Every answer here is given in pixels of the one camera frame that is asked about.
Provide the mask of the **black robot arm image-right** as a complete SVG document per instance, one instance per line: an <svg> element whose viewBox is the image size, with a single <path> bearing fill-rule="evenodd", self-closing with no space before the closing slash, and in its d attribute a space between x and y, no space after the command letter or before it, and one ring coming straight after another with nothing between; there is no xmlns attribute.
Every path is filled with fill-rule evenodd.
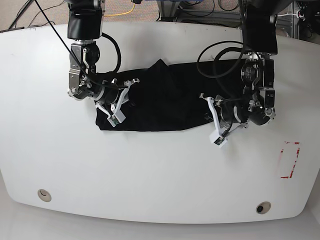
<svg viewBox="0 0 320 240"><path fill-rule="evenodd" d="M275 89L274 60L271 56L278 53L276 25L278 14L291 4L290 0L240 0L242 42L240 47L227 47L221 50L212 63L213 74L204 73L200 61L196 62L198 72L209 79L215 79L219 86L230 96L229 99L216 95L205 100L211 111L215 130L210 134L210 142L222 147L228 136L237 128L247 128L252 122L262 126L274 119ZM220 58L230 52L248 55L240 70L244 84L241 96L236 96L222 82L241 62L239 57L234 65L224 73L218 72Z"/></svg>

